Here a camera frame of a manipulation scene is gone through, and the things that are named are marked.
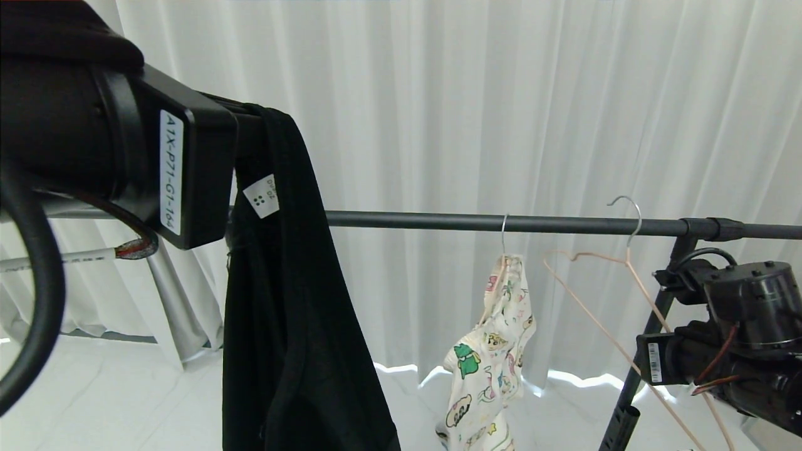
clothes rack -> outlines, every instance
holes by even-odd
[[[365,227],[379,229],[467,230],[500,232],[504,215],[448,214],[448,213],[393,213],[371,211],[327,211],[329,225],[333,227]],[[97,209],[81,209],[52,214],[51,217],[75,219],[111,219]],[[638,226],[637,219],[611,217],[549,217],[507,216],[505,232],[542,234],[595,234],[630,235]],[[741,238],[767,238],[802,240],[802,225],[745,224],[721,217],[683,219],[643,219],[638,236],[676,237],[669,265],[696,248],[699,241],[725,242]],[[674,298],[668,291],[659,291],[655,304],[668,315]],[[657,315],[651,312],[644,334],[660,332],[662,326]],[[599,451],[622,451],[632,436],[640,413],[632,401],[641,383],[633,368],[618,397],[618,402],[599,446]]]

clothing tag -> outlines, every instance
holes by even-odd
[[[276,180],[273,174],[259,180],[242,190],[247,196],[253,211],[264,219],[278,211],[278,194],[276,194]]]

black metal rod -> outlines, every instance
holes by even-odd
[[[328,211],[333,227],[367,227],[378,229],[471,230],[497,232],[504,221],[502,215],[448,213],[392,213],[372,211]],[[81,209],[57,213],[51,217],[75,219],[111,219],[97,209]],[[637,219],[611,217],[509,216],[505,231],[542,234],[629,235],[638,225]],[[694,235],[716,236],[719,225],[712,219],[695,219]],[[638,235],[683,237],[689,234],[682,219],[644,219]],[[802,226],[744,224],[743,238],[802,239]]]
[[[671,249],[671,256],[669,258],[668,266],[674,265],[680,258],[696,248],[698,239],[694,237],[680,237],[674,242],[674,247]],[[668,311],[671,309],[671,304],[674,301],[674,296],[668,291],[660,291],[657,298],[654,300],[660,313],[665,318],[668,316]],[[644,334],[656,334],[662,329],[660,319],[654,312],[649,314],[649,319],[646,321],[646,327],[643,330]],[[626,411],[632,405],[632,400],[638,392],[638,387],[641,383],[641,376],[630,367],[629,372],[626,373],[624,386],[621,389],[621,394],[618,395],[618,402],[613,410],[613,415],[610,417],[610,422],[607,423],[607,430],[604,437],[601,439],[599,451],[623,451],[626,448],[626,442],[629,441],[629,436],[632,435],[633,430],[628,427],[634,428],[634,423],[622,423],[621,412]]]

horizontal bar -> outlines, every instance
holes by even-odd
[[[491,214],[392,213],[371,211],[327,211],[333,227],[377,229],[501,231],[504,216]],[[110,219],[97,209],[56,213],[51,217],[74,219]],[[638,226],[637,219],[611,217],[508,216],[504,230],[543,234],[629,235]],[[699,238],[714,237],[718,224],[711,219],[694,222]],[[688,223],[681,219],[644,219],[638,235],[682,237],[688,235]],[[744,224],[744,238],[802,239],[802,226]]]

white floor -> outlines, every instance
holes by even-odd
[[[15,343],[0,345],[0,374],[17,350]],[[433,428],[448,401],[450,375],[419,388],[414,370],[377,368],[402,448],[441,451]],[[618,390],[600,380],[570,379],[554,372],[540,396],[527,394],[509,407],[518,451],[598,449]],[[675,408],[705,449],[726,450],[702,400],[679,398]],[[62,337],[34,387],[0,421],[0,450],[219,450],[220,405],[219,352],[180,372],[156,345]],[[693,448],[653,395],[639,396],[636,405],[642,416],[629,450]],[[724,406],[719,411],[731,424],[735,447],[755,450],[738,427],[740,416]]]

